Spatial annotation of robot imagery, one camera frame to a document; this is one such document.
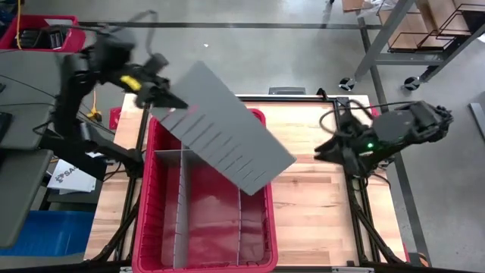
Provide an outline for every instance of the yellow cable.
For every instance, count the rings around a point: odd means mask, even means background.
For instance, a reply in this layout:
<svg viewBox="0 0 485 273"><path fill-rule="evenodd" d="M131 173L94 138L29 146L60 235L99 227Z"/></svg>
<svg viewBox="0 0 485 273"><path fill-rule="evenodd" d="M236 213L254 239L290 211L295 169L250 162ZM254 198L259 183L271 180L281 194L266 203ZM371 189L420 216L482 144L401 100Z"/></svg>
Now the yellow cable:
<svg viewBox="0 0 485 273"><path fill-rule="evenodd" d="M22 0L17 1L17 47L22 50L20 46L20 7L22 6Z"/></svg>
<svg viewBox="0 0 485 273"><path fill-rule="evenodd" d="M92 98L92 110L91 111L94 111L96 112L96 89L93 89L93 98Z"/></svg>

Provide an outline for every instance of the blue bin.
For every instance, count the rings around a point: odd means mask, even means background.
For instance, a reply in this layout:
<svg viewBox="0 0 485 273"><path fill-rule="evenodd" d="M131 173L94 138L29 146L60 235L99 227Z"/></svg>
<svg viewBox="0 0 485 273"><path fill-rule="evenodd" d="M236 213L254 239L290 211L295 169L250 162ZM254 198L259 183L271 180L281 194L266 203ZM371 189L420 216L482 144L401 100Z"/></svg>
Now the blue bin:
<svg viewBox="0 0 485 273"><path fill-rule="evenodd" d="M15 245L0 256L66 256L86 250L93 212L31 211Z"/></svg>

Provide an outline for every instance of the caster wheel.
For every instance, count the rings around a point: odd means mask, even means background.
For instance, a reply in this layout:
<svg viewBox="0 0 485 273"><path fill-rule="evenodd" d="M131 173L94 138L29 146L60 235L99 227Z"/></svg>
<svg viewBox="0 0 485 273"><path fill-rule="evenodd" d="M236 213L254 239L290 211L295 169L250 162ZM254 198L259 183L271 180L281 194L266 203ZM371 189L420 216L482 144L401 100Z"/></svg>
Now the caster wheel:
<svg viewBox="0 0 485 273"><path fill-rule="evenodd" d="M352 91L352 89L354 89L354 86L355 81L351 78L343 78L339 83L340 89L343 89L345 91Z"/></svg>
<svg viewBox="0 0 485 273"><path fill-rule="evenodd" d="M402 88L408 91L415 91L420 85L421 82L419 81L419 77L409 77L404 81Z"/></svg>

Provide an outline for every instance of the red plastic bin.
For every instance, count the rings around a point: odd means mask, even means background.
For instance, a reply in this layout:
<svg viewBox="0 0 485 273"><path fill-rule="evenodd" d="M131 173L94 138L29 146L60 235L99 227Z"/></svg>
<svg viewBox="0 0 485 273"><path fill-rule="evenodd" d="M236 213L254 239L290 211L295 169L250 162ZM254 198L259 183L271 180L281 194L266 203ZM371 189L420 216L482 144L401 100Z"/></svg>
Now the red plastic bin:
<svg viewBox="0 0 485 273"><path fill-rule="evenodd" d="M20 29L34 28L39 29L48 27L50 24L66 24L70 21L71 25L79 25L76 16L70 15L30 15L22 14L20 16ZM14 45L15 36L17 35L17 16L12 20L7 31L0 39L0 49L18 49ZM78 52L84 46L86 34L83 30L69 29L67 31L66 40L60 49L22 49L39 52Z"/></svg>
<svg viewBox="0 0 485 273"><path fill-rule="evenodd" d="M251 111L265 124L262 112ZM188 178L180 166L169 167L155 154L180 148L180 141L152 118L133 271L272 271L277 242L271 185L248 196L205 163L191 165Z"/></svg>

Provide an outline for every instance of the bin divider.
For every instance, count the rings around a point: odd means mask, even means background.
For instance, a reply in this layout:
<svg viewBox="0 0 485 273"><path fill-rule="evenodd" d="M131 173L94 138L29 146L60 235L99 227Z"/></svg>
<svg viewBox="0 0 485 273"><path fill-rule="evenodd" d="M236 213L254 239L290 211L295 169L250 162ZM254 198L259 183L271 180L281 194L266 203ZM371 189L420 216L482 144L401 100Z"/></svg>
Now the bin divider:
<svg viewBox="0 0 485 273"><path fill-rule="evenodd" d="M189 163L186 147L177 153L180 157L180 184L175 226L174 269L185 268L189 259Z"/></svg>
<svg viewBox="0 0 485 273"><path fill-rule="evenodd" d="M167 165L180 165L182 155L185 157L186 163L198 164L204 162L197 154L186 147L182 149L157 150L155 154Z"/></svg>
<svg viewBox="0 0 485 273"><path fill-rule="evenodd" d="M237 190L237 204L239 207L239 233L237 239L237 257L236 257L236 264L239 265L239 254L241 252L241 228L243 225L243 213L241 212L241 190Z"/></svg>

